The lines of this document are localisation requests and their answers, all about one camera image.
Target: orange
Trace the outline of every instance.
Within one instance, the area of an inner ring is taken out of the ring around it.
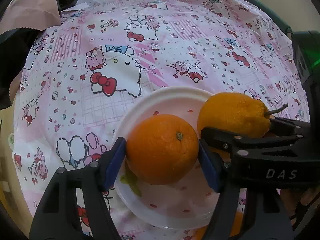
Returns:
[[[193,167],[198,156],[196,131],[171,114],[153,115],[135,126],[127,139],[129,168],[153,185],[177,182]]]
[[[206,127],[226,130],[250,138],[264,136],[270,128],[268,108],[260,100],[241,93],[218,93],[202,106],[197,122],[199,134]]]

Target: fruit stem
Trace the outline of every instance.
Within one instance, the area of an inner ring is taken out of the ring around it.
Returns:
[[[181,140],[182,140],[182,138],[183,138],[182,133],[177,132],[177,139],[178,139],[179,141],[181,141]]]
[[[280,107],[279,109],[275,109],[275,110],[271,110],[271,111],[265,112],[264,116],[267,117],[267,116],[269,116],[271,114],[279,113],[279,112],[281,112],[282,110],[284,110],[287,107],[288,107],[288,104],[285,104],[282,107]]]

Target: green stain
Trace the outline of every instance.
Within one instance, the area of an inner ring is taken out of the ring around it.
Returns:
[[[14,143],[13,135],[10,136],[9,140],[10,140],[10,143],[11,143],[11,144]]]
[[[142,196],[141,191],[137,186],[138,177],[129,169],[127,162],[125,162],[125,174],[120,177],[120,181],[123,184],[128,184],[135,195],[138,197]]]

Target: hello kitty print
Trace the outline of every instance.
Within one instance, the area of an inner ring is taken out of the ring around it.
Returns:
[[[152,91],[189,86],[240,92],[280,117],[309,120],[291,41],[243,0],[79,0],[61,26],[39,34],[22,73],[14,113],[14,160],[32,214],[57,168],[83,168],[111,148],[119,120]],[[83,231],[90,234],[81,192]],[[130,218],[104,193],[123,239],[192,239]],[[243,210],[245,195],[239,199]]]

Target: white plate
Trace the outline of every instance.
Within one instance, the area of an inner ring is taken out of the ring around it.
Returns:
[[[156,90],[142,98],[119,122],[113,142],[127,138],[131,129],[153,114],[174,114],[196,130],[199,111],[211,93],[189,87],[169,87]],[[219,195],[214,193],[202,173],[198,161],[180,181],[155,186],[137,182],[141,197],[120,181],[125,174],[124,164],[116,178],[115,189],[127,207],[151,225],[174,229],[193,229],[207,225]]]

